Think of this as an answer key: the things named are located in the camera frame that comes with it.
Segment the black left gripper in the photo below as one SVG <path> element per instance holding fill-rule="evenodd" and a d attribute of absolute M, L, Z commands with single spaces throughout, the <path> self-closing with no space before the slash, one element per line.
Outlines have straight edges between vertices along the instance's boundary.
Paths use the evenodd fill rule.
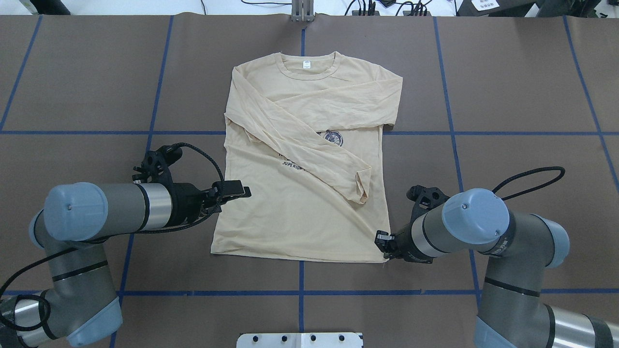
<path fill-rule="evenodd" d="M 219 205 L 223 205 L 223 201 L 251 196 L 250 188 L 243 187 L 239 180 L 215 181 L 212 187 L 205 191 L 190 183 L 173 183 L 172 188 L 171 227 L 193 223 L 199 217 L 221 212 Z"/>

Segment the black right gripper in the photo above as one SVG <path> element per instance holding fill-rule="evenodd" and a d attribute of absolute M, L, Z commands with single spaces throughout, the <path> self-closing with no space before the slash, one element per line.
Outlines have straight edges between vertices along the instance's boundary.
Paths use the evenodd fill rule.
<path fill-rule="evenodd" d="M 384 259 L 401 259 L 405 262 L 432 264 L 433 258 L 425 255 L 413 241 L 411 227 L 404 227 L 394 236 L 386 231 L 377 231 L 375 243 L 387 243 L 383 250 Z"/>

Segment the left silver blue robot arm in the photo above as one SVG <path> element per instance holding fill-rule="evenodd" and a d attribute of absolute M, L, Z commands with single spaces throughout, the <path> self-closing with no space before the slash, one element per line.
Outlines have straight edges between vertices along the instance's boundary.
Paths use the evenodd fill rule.
<path fill-rule="evenodd" d="M 206 190 L 186 183 L 54 187 L 29 224 L 29 237 L 44 250 L 53 286 L 1 302 L 1 346 L 37 348 L 64 338 L 74 348 L 98 342 L 122 325 L 104 250 L 113 236 L 179 231 L 251 196 L 239 180 Z"/>

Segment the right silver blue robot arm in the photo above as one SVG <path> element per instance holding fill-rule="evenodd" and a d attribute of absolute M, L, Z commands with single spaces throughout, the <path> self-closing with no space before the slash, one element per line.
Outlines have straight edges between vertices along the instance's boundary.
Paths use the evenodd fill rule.
<path fill-rule="evenodd" d="M 400 231 L 377 231 L 384 258 L 431 264 L 471 249 L 488 256 L 476 316 L 478 348 L 616 348 L 618 326 L 540 301 L 544 271 L 570 252 L 558 223 L 514 212 L 492 191 L 473 188 L 448 197 L 438 188 L 412 187 L 411 220 Z"/>

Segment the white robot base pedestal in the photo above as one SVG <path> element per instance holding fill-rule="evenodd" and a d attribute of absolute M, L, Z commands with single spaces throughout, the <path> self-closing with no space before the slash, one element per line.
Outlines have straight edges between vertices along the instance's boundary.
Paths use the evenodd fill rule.
<path fill-rule="evenodd" d="M 362 333 L 248 333 L 236 342 L 237 348 L 363 348 Z"/>

